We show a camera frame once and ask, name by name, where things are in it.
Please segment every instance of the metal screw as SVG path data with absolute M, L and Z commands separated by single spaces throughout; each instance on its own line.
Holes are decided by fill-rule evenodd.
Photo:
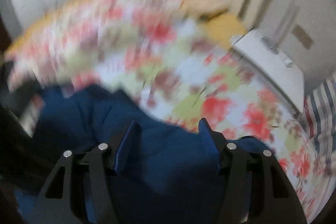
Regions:
M 270 156 L 272 155 L 272 152 L 269 151 L 269 150 L 264 150 L 262 153 L 263 153 L 266 157 L 270 157 Z
M 70 150 L 67 150 L 63 153 L 63 156 L 66 158 L 69 158 L 72 155 L 72 152 Z
M 107 143 L 101 143 L 100 145 L 98 145 L 99 150 L 106 150 L 108 147 L 109 146 Z
M 230 150 L 235 150 L 237 148 L 236 144 L 234 143 L 228 143 L 226 147 Z

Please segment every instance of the floral fabric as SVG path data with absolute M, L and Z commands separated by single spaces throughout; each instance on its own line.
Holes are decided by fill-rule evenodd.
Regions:
M 66 10 L 34 42 L 8 56 L 18 64 L 42 62 L 38 79 L 46 84 L 65 71 L 72 83 L 66 96 L 92 83 L 112 92 L 122 87 L 148 115 L 191 134 L 205 117 L 228 139 L 259 138 L 272 148 L 311 222 L 335 180 L 300 124 L 258 75 L 215 46 L 193 20 L 174 21 L 162 3 L 153 8 L 148 2 L 90 0 Z M 31 75 L 22 68 L 16 65 L 13 86 Z

